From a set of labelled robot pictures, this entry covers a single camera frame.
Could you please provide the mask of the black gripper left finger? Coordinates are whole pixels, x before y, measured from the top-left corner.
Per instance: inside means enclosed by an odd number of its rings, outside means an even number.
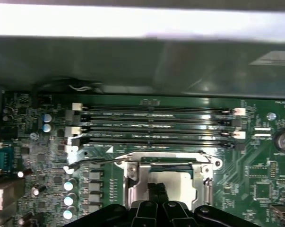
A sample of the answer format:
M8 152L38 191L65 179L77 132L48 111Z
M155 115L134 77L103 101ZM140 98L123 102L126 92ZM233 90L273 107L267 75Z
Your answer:
M111 204L79 218L68 227L156 227L158 195L155 183L147 184L148 200L136 201L128 209Z

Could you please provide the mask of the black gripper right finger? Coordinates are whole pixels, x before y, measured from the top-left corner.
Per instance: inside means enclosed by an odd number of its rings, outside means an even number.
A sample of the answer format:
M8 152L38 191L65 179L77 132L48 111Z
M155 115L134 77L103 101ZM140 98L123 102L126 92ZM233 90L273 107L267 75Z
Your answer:
M163 211L163 222L170 227L247 227L248 221L212 206L202 205L194 211L179 201L171 201L164 183L157 184L158 207Z

